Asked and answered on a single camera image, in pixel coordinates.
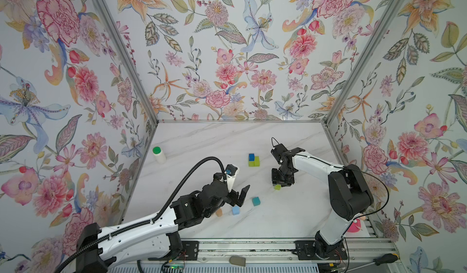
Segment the teal cube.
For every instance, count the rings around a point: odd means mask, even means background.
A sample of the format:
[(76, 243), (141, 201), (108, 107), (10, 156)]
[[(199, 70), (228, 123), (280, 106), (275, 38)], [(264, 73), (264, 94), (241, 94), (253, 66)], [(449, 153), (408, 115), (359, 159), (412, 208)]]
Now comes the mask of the teal cube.
[(253, 203), (254, 206), (260, 206), (261, 205), (261, 201), (260, 201), (259, 197), (254, 197), (252, 199), (252, 203)]

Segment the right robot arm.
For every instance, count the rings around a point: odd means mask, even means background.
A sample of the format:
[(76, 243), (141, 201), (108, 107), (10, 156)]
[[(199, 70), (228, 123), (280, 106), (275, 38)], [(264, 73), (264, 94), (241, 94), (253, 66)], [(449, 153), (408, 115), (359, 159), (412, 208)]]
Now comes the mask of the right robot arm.
[(343, 244), (351, 223), (374, 203), (362, 171), (356, 165), (338, 166), (302, 148), (290, 150), (283, 144), (273, 146), (271, 154), (280, 165), (271, 170), (273, 185), (293, 185), (297, 172), (305, 172), (328, 184), (332, 212), (325, 226), (316, 233), (311, 252), (322, 260), (330, 258)]

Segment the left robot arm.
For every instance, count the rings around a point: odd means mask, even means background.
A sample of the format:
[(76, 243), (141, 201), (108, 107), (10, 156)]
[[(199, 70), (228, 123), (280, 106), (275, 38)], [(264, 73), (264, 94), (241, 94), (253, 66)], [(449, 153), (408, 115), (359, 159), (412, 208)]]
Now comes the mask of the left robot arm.
[(171, 194), (159, 212), (126, 224), (104, 228), (89, 224), (79, 236), (76, 251), (55, 271), (60, 273), (75, 262), (77, 273), (106, 273), (120, 264), (147, 257), (175, 258), (183, 250), (180, 230), (201, 224), (225, 204), (243, 205), (250, 187), (237, 192), (231, 183), (215, 179), (202, 190), (178, 199)]

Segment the light blue cube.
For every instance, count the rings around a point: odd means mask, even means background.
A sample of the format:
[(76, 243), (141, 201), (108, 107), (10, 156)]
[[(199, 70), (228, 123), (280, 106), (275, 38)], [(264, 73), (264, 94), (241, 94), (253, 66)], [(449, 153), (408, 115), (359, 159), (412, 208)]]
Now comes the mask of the light blue cube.
[(238, 206), (234, 206), (232, 208), (232, 214), (233, 215), (239, 215), (240, 214), (240, 208)]

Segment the grey oval tag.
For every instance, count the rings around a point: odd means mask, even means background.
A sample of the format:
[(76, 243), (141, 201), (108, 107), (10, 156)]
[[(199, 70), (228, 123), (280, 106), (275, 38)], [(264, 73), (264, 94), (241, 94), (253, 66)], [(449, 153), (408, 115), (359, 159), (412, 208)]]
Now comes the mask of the grey oval tag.
[(239, 266), (239, 267), (245, 267), (246, 266), (246, 258), (233, 255), (229, 258), (229, 263), (232, 266)]

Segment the white bottle green cap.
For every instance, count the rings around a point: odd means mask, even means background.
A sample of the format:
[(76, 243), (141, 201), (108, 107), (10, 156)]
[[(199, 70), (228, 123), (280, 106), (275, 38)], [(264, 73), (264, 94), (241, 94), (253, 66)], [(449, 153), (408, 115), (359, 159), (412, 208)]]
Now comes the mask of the white bottle green cap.
[(163, 150), (159, 146), (153, 147), (152, 152), (153, 152), (153, 156), (154, 156), (156, 162), (158, 162), (160, 164), (166, 163), (167, 158), (166, 158)]

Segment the pink plush doll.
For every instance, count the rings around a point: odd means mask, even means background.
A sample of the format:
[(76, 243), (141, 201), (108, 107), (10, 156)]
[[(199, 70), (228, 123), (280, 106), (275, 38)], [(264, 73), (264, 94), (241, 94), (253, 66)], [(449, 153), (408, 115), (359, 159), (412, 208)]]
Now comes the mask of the pink plush doll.
[(354, 234), (354, 233), (362, 231), (365, 220), (366, 220), (366, 217), (359, 217), (359, 218), (353, 220), (353, 222), (350, 225), (350, 227), (348, 228), (347, 232)]

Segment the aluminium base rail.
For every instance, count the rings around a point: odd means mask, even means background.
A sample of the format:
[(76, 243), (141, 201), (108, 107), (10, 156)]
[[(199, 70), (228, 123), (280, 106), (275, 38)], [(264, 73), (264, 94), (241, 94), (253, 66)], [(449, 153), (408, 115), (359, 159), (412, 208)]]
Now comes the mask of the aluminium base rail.
[(384, 254), (396, 254), (395, 246), (383, 238), (346, 238), (326, 260), (311, 252), (312, 238), (184, 238), (184, 260), (198, 263), (228, 263), (233, 255), (252, 263), (343, 263), (367, 264)]

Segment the black handled screwdriver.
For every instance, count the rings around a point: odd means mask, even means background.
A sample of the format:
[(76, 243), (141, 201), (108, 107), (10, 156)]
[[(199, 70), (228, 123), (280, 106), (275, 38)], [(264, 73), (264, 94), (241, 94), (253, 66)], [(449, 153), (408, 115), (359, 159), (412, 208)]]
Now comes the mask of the black handled screwdriver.
[(366, 268), (372, 265), (380, 266), (382, 264), (391, 264), (391, 263), (395, 263), (398, 260), (399, 260), (399, 256), (397, 256), (396, 254), (384, 254), (378, 258), (374, 258), (373, 261), (370, 263), (357, 266), (356, 268), (347, 269), (345, 272), (349, 273), (349, 272), (356, 271), (362, 268)]

